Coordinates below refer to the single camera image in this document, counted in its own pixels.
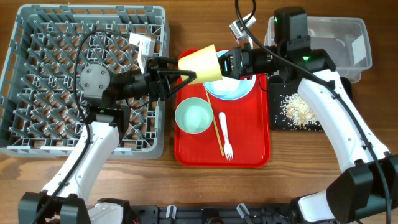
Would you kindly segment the white plastic fork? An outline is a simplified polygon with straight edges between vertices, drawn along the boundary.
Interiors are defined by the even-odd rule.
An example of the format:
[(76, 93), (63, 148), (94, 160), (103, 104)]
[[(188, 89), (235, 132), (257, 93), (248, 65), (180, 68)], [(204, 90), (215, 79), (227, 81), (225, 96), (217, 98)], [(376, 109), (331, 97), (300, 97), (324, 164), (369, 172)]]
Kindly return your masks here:
[(220, 112), (218, 117), (219, 117), (220, 126), (221, 126), (221, 130), (222, 130), (223, 137), (224, 137), (224, 146), (223, 146), (224, 154), (228, 161), (232, 161), (234, 159), (233, 148), (229, 142), (228, 125), (227, 125), (226, 115), (224, 112)]

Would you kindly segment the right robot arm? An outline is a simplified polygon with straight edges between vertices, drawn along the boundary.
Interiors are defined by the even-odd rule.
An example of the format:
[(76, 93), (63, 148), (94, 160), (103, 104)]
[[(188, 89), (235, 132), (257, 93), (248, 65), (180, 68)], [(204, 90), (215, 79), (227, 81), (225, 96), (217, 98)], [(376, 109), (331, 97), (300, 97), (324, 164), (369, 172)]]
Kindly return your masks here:
[(350, 223), (385, 213), (390, 223), (397, 208), (397, 157), (364, 122), (327, 52), (311, 48), (305, 10), (277, 9), (274, 32), (273, 46), (245, 44), (218, 61), (222, 74), (233, 79), (278, 72), (295, 80), (335, 151), (340, 176), (324, 191), (293, 199), (289, 221)]

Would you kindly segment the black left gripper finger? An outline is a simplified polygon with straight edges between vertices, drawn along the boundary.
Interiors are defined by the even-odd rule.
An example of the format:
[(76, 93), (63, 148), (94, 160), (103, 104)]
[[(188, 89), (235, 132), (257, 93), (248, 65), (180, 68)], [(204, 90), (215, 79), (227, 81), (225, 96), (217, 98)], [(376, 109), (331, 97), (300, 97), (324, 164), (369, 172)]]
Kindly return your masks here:
[(154, 66), (164, 69), (174, 69), (178, 67), (178, 60), (168, 57), (156, 57), (154, 59)]
[(189, 70), (161, 70), (158, 76), (159, 98), (161, 100), (174, 96), (197, 77), (195, 72)]

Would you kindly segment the light blue plate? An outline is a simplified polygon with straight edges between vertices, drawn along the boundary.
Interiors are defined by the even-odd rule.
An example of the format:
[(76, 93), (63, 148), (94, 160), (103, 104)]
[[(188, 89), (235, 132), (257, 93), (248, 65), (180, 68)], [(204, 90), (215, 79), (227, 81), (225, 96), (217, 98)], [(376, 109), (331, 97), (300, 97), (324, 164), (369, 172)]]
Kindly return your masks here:
[(236, 80), (233, 78), (223, 77), (222, 80), (205, 82), (203, 86), (212, 96), (221, 100), (238, 100), (246, 96), (256, 83), (256, 75), (251, 79)]

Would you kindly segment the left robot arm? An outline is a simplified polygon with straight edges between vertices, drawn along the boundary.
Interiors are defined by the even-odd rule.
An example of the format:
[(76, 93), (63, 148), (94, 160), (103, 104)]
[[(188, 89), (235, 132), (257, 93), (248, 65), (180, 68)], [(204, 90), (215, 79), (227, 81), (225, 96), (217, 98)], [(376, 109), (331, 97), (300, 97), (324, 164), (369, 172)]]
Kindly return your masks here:
[(62, 168), (39, 193), (26, 192), (19, 201), (19, 223), (139, 223), (129, 201), (102, 198), (86, 202), (100, 170), (129, 127), (130, 106), (117, 102), (149, 96), (166, 100), (194, 81), (197, 73), (173, 70), (178, 62), (156, 57), (143, 71), (113, 73), (99, 64), (80, 75), (86, 110), (83, 132)]

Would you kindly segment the wooden chopstick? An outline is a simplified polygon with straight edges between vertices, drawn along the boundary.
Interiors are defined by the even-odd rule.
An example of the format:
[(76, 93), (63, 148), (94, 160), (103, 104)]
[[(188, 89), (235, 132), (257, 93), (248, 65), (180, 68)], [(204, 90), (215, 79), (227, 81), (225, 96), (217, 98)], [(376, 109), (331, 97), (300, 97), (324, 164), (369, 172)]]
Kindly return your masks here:
[(206, 90), (206, 88), (205, 88), (205, 94), (206, 94), (207, 102), (210, 105), (210, 108), (211, 108), (211, 110), (213, 112), (213, 126), (214, 126), (214, 129), (215, 129), (216, 139), (217, 139), (217, 143), (218, 143), (218, 146), (219, 146), (219, 149), (220, 149), (220, 153), (221, 153), (221, 156), (224, 156), (224, 150), (223, 150), (223, 146), (221, 144), (220, 134), (218, 132), (218, 127), (217, 127), (217, 123), (216, 123), (216, 119), (215, 119), (215, 112), (213, 111), (213, 107), (212, 107), (212, 104), (211, 104), (210, 96), (209, 96), (208, 91)]

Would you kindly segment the green bowl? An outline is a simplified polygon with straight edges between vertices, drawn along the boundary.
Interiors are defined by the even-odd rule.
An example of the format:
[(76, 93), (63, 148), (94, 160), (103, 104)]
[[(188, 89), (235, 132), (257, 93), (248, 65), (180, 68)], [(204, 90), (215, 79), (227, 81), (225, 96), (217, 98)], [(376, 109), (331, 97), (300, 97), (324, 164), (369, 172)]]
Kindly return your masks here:
[(181, 101), (175, 110), (177, 126), (188, 134), (200, 134), (213, 122), (213, 110), (202, 98), (191, 97)]

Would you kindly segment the yellow cup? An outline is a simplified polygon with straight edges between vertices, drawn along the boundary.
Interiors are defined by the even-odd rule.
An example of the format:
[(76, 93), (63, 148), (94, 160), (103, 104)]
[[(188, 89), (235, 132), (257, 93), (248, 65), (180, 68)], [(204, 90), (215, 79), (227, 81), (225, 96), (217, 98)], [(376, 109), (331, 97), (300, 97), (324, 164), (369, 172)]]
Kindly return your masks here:
[(190, 85), (218, 81), (223, 78), (215, 45), (209, 45), (182, 57), (178, 61), (178, 68), (196, 73), (197, 77), (190, 82)]

